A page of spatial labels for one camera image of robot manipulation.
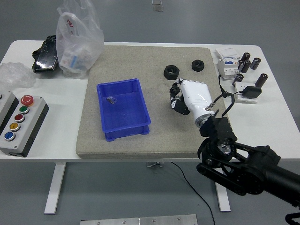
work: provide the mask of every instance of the blue button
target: blue button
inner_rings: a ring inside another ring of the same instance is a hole
[[[7,141],[11,141],[15,138],[15,134],[13,132],[7,132],[4,134],[4,139]]]

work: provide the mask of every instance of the white plastic bag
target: white plastic bag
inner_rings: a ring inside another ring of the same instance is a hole
[[[36,82],[36,74],[23,63],[3,63],[0,65],[0,90],[30,88]]]
[[[104,35],[90,0],[64,0],[56,29],[56,51],[66,76],[82,78],[104,50]]]

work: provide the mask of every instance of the yellow button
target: yellow button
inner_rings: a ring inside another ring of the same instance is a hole
[[[18,123],[12,123],[9,125],[9,129],[11,131],[18,131],[20,129],[20,124]]]

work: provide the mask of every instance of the blue plastic bin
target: blue plastic bin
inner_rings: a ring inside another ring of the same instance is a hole
[[[150,132],[148,125],[151,120],[138,79],[100,83],[97,92],[102,130],[108,142]],[[116,102],[112,104],[108,97]]]

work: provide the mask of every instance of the white robotic hand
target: white robotic hand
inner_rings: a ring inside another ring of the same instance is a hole
[[[180,93],[178,84],[181,85],[181,97],[177,96]],[[189,111],[193,112],[195,124],[199,128],[215,114],[210,109],[212,100],[205,83],[179,78],[171,87],[170,93],[171,107],[183,115],[189,114]]]

